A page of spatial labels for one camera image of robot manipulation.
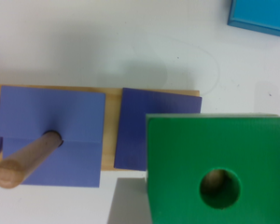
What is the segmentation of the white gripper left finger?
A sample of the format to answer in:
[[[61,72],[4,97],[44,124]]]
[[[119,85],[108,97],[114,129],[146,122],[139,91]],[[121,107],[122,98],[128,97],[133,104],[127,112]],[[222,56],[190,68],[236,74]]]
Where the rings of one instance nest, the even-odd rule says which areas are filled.
[[[144,178],[119,178],[107,224],[152,224]]]

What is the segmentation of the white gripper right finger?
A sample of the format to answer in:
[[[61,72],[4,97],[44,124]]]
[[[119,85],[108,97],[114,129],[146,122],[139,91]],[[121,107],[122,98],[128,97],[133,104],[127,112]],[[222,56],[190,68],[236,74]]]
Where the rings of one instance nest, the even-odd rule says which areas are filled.
[[[162,114],[147,114],[147,119],[152,118],[279,118],[275,114],[263,114],[263,113],[242,113],[242,114],[186,114],[186,113],[162,113]]]

